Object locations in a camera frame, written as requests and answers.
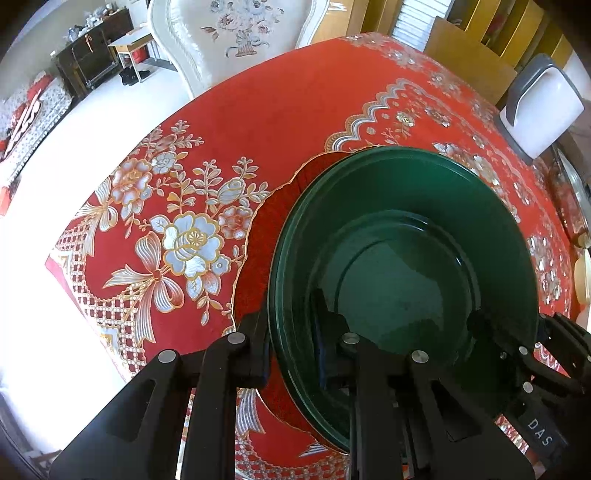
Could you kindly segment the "green plastic bowl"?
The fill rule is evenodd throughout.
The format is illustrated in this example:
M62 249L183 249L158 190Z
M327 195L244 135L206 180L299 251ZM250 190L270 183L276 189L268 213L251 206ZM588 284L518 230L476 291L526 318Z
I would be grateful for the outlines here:
M349 446L349 402L318 378L312 294L381 349L427 352L490 416L510 388L476 349L477 310L536 338L531 257L514 217L476 174L437 153L378 147L346 156L304 189L276 243L270 336L287 391L325 441Z

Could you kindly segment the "red plate with sticker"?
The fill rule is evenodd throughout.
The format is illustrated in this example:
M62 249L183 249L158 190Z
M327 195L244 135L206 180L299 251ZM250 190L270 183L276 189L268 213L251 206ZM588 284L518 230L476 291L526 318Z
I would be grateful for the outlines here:
M293 178L273 190L263 205L256 209L245 243L245 262L239 269L232 293L233 316L242 320L247 314L266 312L266 291L269 286L273 253L283 224L301 193L325 172L349 154L342 151L325 152L304 163ZM276 355L270 356L270 378L266 387L259 389L263 404L273 417L294 430L317 438L323 444L329 441L318 433L304 418L291 399L280 373Z

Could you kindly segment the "cream ribbed plastic bowl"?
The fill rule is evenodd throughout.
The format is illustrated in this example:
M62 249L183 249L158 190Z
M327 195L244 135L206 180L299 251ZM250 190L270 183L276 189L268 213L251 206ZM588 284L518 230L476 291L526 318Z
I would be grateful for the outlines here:
M578 249L573 269L575 293L581 305L588 305L590 303L590 233L581 235L579 243L581 247Z

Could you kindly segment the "steel pan with lid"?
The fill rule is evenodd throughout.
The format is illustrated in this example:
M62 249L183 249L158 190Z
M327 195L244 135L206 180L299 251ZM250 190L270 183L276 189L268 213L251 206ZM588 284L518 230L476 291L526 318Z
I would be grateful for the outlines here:
M583 182L562 150L551 146L553 162L549 184L552 198L570 241L577 247L590 247L590 200Z

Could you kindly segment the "red floral tablecloth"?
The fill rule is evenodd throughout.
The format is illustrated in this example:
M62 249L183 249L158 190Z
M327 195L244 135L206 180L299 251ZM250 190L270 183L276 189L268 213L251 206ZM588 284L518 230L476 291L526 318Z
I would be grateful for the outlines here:
M238 330L232 293L252 217L304 163L325 152L402 147L443 155L496 193L525 239L538 315L570 319L574 250L547 171L517 156L496 117L440 63L381 34L281 55L197 97L140 141L60 236L63 275L132 380L163 350L190 354ZM538 315L528 349L567 375L537 341ZM518 383L504 385L509 404ZM233 479L353 479L349 446L280 422L259 389L236 394ZM590 445L573 464L545 466L503 411L485 413L530 462L532 479L589 477Z

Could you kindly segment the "white electric kettle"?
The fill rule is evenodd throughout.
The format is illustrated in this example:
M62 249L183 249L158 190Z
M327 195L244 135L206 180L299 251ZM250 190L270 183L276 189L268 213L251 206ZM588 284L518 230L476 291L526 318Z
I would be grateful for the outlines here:
M495 125L511 149L530 166L583 111L583 99L574 83L551 57L541 53L510 85Z

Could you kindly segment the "wooden cabinet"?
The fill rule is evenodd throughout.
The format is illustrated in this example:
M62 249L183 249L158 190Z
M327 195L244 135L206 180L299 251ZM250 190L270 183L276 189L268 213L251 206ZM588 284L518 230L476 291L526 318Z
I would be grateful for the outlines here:
M360 32L392 35L424 51L489 102L502 106L510 83L538 54L565 68L573 47L534 1L331 1L315 43Z

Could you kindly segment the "red patterned sofa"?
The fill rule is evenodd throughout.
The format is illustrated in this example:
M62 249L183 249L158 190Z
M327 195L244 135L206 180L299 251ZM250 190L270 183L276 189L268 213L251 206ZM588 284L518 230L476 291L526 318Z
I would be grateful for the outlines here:
M1 186L10 187L45 137L68 113L73 96L59 75L41 71L1 101Z

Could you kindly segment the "dark wooden sideboard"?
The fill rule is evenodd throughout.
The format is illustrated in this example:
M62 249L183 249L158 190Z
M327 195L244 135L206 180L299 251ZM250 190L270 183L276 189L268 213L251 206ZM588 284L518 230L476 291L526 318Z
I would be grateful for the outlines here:
M84 99L103 81L121 71L118 55L110 44L132 27L129 10L121 8L53 56L53 65L76 100Z

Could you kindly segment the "small white side table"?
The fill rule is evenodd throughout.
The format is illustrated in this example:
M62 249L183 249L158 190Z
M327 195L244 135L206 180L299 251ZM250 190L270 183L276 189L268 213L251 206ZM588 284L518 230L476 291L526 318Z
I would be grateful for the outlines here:
M121 68L125 70L130 67L135 80L142 83L150 73L142 74L142 71L139 70L139 62L135 61L133 54L149 45L152 41L153 37L150 28L143 25L110 42L108 46L116 53Z

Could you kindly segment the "white ornate chair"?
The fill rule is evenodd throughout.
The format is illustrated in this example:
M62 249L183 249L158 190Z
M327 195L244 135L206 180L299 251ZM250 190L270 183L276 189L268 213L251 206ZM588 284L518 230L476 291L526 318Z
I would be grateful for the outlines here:
M148 25L193 99L310 45L328 8L327 1L156 0L148 6Z

